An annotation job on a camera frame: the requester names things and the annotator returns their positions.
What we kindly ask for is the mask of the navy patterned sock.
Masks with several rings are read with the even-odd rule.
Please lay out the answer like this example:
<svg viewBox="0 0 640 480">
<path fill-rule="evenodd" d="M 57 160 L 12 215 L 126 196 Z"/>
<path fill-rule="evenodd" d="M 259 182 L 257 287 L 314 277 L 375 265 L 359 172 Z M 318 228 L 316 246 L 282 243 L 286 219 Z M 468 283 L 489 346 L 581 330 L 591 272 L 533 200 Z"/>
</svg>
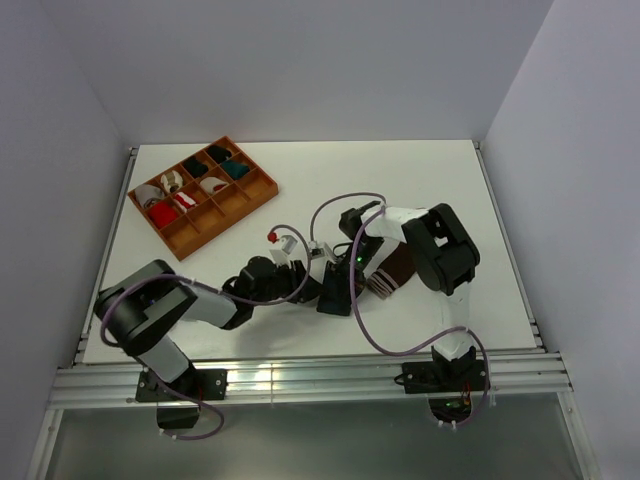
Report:
<svg viewBox="0 0 640 480">
<path fill-rule="evenodd" d="M 300 303 L 316 301 L 316 311 L 334 316 L 348 317 L 351 314 L 349 274 L 337 264 L 327 261 L 323 280 L 310 278 L 301 291 Z"/>
</svg>

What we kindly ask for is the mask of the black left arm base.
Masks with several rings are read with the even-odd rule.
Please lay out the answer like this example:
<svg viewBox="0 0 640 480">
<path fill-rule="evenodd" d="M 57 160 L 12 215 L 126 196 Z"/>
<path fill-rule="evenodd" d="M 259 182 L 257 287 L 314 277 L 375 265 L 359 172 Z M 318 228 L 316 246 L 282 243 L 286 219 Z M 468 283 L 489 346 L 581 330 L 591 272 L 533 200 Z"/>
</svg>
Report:
<svg viewBox="0 0 640 480">
<path fill-rule="evenodd" d="M 225 369 L 188 369 L 180 378 L 168 383 L 171 390 L 198 401 L 219 401 L 226 395 L 227 371 Z M 200 420 L 203 408 L 190 406 L 160 406 L 160 403 L 182 401 L 182 398 L 167 391 L 151 370 L 143 371 L 138 379 L 135 393 L 137 403 L 156 404 L 156 422 L 159 428 L 179 433 L 193 428 Z"/>
</svg>

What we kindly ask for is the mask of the grey rolled sock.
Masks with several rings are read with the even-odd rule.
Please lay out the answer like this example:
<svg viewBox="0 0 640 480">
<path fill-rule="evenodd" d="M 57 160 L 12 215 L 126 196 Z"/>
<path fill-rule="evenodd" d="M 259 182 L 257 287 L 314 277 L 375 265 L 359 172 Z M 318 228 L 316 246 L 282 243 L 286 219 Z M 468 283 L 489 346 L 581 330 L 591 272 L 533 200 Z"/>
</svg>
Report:
<svg viewBox="0 0 640 480">
<path fill-rule="evenodd" d="M 134 196 L 143 209 L 148 209 L 164 198 L 164 192 L 154 185 L 142 184 L 134 189 Z"/>
</svg>

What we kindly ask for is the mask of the white red rolled sock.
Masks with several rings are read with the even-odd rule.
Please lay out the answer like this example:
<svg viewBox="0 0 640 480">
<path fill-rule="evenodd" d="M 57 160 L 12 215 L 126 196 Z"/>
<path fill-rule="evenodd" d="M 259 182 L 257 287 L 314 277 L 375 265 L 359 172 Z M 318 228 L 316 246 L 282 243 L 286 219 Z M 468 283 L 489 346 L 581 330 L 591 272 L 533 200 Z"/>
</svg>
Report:
<svg viewBox="0 0 640 480">
<path fill-rule="evenodd" d="M 205 177 L 200 181 L 201 188 L 209 195 L 214 195 L 228 185 L 228 181 L 215 176 Z"/>
</svg>

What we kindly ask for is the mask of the orange wooden divided tray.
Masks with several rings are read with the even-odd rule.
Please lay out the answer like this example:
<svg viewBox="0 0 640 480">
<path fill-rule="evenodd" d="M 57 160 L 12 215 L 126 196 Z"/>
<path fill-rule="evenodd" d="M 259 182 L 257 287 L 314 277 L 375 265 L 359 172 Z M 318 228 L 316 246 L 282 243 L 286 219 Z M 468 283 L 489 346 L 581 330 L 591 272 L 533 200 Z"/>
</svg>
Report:
<svg viewBox="0 0 640 480">
<path fill-rule="evenodd" d="M 207 155 L 206 149 L 210 145 L 219 145 L 231 151 L 233 156 L 229 160 L 248 165 L 250 172 L 241 179 L 233 181 L 221 169 L 220 164 Z M 200 178 L 192 178 L 183 167 L 183 162 L 189 157 L 195 157 L 205 163 L 209 168 L 208 172 Z M 177 170 L 184 178 L 184 186 L 171 194 L 166 193 L 160 183 L 160 176 L 169 170 Z M 229 182 L 229 185 L 214 195 L 209 195 L 200 186 L 200 181 L 209 176 L 224 179 Z M 164 198 L 160 202 L 169 204 L 179 215 L 170 225 L 158 230 L 147 215 L 150 208 L 143 209 L 135 199 L 134 189 L 139 185 L 128 192 L 129 198 L 139 213 L 179 261 L 186 259 L 279 193 L 277 183 L 227 136 L 160 169 L 157 174 L 140 185 L 142 184 L 151 184 L 162 189 Z M 198 202 L 198 206 L 182 213 L 172 199 L 177 192 L 189 194 Z"/>
</svg>

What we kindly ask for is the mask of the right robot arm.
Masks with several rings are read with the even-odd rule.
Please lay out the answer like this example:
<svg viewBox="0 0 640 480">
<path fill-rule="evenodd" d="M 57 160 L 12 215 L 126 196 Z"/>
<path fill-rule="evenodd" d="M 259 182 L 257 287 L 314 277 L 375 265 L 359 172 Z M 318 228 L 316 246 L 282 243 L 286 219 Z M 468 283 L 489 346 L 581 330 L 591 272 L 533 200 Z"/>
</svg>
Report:
<svg viewBox="0 0 640 480">
<path fill-rule="evenodd" d="M 365 339 L 386 356 L 404 357 L 430 347 L 438 359 L 432 368 L 435 383 L 446 390 L 457 388 L 468 374 L 463 359 L 485 348 L 469 328 L 470 287 L 480 253 L 452 207 L 400 208 L 372 201 L 344 211 L 339 230 L 350 243 L 325 265 L 317 310 L 353 314 Z M 440 295 L 439 331 L 408 350 L 386 349 L 368 332 L 358 297 L 367 287 L 388 296 L 414 275 Z"/>
</svg>

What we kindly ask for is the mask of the teal rolled sock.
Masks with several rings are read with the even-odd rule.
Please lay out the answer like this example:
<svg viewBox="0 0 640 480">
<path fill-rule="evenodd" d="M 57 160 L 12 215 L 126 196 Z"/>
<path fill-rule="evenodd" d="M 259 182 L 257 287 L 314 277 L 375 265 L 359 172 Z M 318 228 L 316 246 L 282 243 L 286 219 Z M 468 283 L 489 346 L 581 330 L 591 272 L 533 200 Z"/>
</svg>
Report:
<svg viewBox="0 0 640 480">
<path fill-rule="evenodd" d="M 241 179 L 250 172 L 250 167 L 248 165 L 233 160 L 226 160 L 222 162 L 220 167 L 233 181 Z"/>
</svg>

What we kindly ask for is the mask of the red white striped sock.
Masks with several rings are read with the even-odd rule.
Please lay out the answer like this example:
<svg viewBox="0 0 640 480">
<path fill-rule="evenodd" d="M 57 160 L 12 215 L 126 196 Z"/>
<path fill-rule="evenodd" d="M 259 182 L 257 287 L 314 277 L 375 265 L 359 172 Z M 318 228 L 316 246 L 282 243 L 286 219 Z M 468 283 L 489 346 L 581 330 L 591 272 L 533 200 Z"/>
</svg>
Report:
<svg viewBox="0 0 640 480">
<path fill-rule="evenodd" d="M 184 192 L 177 192 L 172 197 L 176 207 L 182 212 L 186 213 L 189 210 L 198 206 L 198 202 L 189 194 Z"/>
</svg>

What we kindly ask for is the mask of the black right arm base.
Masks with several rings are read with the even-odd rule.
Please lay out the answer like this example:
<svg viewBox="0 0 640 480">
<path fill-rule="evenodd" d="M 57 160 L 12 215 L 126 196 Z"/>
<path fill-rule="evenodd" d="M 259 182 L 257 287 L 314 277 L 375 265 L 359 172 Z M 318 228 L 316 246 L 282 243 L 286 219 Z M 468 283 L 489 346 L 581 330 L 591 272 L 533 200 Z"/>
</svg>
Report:
<svg viewBox="0 0 640 480">
<path fill-rule="evenodd" d="M 428 397 L 431 414 L 443 423 L 459 424 L 474 411 L 472 395 L 489 392 L 489 377 L 480 360 L 458 370 L 436 361 L 405 362 L 394 383 L 407 395 Z"/>
</svg>

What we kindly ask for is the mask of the aluminium frame rail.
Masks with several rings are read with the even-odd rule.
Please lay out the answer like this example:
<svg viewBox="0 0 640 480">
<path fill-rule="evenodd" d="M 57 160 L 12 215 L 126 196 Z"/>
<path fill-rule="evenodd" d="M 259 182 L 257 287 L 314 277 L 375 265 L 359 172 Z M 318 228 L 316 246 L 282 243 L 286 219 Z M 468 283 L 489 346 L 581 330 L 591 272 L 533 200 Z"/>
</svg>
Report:
<svg viewBox="0 0 640 480">
<path fill-rule="evenodd" d="M 393 378 L 403 358 L 359 356 L 272 361 L 197 362 L 225 369 L 224 401 L 231 405 L 392 400 L 404 397 Z M 138 407 L 142 368 L 134 364 L 85 365 L 56 373 L 51 410 Z M 566 393 L 573 390 L 558 353 L 497 355 L 490 360 L 494 395 Z"/>
</svg>

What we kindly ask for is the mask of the white beige rolled sock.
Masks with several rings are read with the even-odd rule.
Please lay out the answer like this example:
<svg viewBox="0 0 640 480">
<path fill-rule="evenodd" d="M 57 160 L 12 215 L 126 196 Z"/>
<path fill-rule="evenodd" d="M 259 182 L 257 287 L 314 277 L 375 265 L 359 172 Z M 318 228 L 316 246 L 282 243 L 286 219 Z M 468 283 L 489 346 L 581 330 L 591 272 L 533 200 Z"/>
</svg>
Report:
<svg viewBox="0 0 640 480">
<path fill-rule="evenodd" d="M 171 194 L 184 186 L 184 178 L 177 170 L 169 170 L 160 176 L 160 183 L 164 191 Z"/>
</svg>

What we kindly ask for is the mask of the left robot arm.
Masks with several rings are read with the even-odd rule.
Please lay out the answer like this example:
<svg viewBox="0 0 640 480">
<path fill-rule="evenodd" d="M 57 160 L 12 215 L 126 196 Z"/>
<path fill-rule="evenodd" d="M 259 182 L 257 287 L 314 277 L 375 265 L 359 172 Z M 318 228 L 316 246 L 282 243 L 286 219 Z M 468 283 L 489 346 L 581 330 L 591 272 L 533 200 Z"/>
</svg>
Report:
<svg viewBox="0 0 640 480">
<path fill-rule="evenodd" d="M 185 318 L 231 331 L 248 322 L 256 306 L 279 300 L 308 303 L 321 290 L 299 260 L 277 264 L 255 256 L 221 293 L 187 285 L 163 260 L 154 260 L 120 283 L 102 290 L 94 313 L 101 332 L 159 378 L 172 399 L 200 393 L 202 383 L 189 358 L 168 332 Z"/>
</svg>

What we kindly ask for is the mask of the black rolled sock with white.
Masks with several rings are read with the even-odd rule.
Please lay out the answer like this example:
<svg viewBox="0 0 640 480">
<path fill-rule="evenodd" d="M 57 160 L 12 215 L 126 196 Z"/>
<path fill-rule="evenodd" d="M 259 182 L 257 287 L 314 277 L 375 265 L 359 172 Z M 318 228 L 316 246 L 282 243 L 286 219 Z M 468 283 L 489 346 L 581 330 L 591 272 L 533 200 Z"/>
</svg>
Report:
<svg viewBox="0 0 640 480">
<path fill-rule="evenodd" d="M 217 164 L 224 163 L 233 156 L 231 151 L 219 145 L 210 145 L 206 149 L 206 153 Z"/>
</svg>

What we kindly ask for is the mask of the brown striped sock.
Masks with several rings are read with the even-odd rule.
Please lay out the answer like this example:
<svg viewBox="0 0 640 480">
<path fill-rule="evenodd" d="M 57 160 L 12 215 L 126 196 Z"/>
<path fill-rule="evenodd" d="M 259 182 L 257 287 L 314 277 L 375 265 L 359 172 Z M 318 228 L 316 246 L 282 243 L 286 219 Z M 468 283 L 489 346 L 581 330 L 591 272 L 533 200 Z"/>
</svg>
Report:
<svg viewBox="0 0 640 480">
<path fill-rule="evenodd" d="M 378 268 L 368 277 L 367 288 L 381 299 L 390 297 L 416 273 L 407 244 L 399 243 Z"/>
</svg>

